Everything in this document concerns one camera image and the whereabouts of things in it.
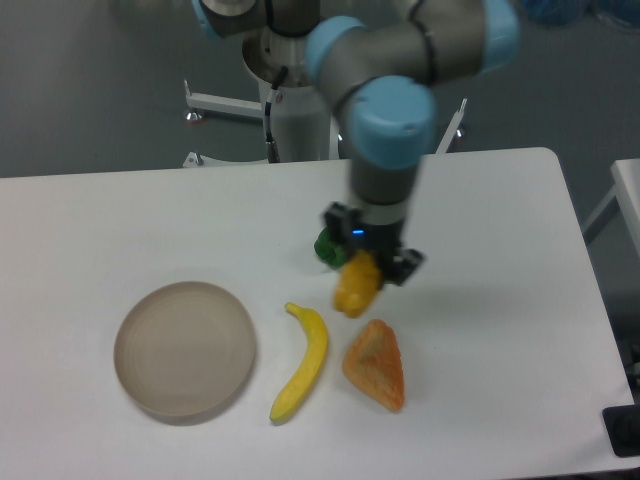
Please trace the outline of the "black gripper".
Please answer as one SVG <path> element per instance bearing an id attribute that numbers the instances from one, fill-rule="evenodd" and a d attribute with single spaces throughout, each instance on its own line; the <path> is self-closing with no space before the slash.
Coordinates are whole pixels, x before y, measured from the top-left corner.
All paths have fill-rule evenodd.
<path id="1" fill-rule="evenodd" d="M 425 255 L 403 247 L 408 201 L 382 205 L 349 199 L 332 202 L 323 213 L 329 240 L 345 250 L 349 261 L 358 251 L 371 253 L 382 282 L 402 286 L 424 263 Z"/>

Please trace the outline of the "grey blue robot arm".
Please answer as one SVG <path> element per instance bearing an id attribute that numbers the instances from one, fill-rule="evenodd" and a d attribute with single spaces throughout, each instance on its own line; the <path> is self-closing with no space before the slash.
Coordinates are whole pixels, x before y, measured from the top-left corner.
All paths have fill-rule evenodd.
<path id="1" fill-rule="evenodd" d="M 201 29 L 243 34 L 246 66 L 266 83 L 260 113 L 267 159 L 294 136 L 274 126 L 278 93 L 312 88 L 337 122 L 350 161 L 348 199 L 324 214 L 347 258 L 368 253 L 379 285 L 401 285 L 422 264 L 402 231 L 422 157 L 437 140 L 431 87 L 513 59 L 519 22 L 507 1 L 408 1 L 404 19 L 370 29 L 323 18 L 316 1 L 196 1 Z"/>

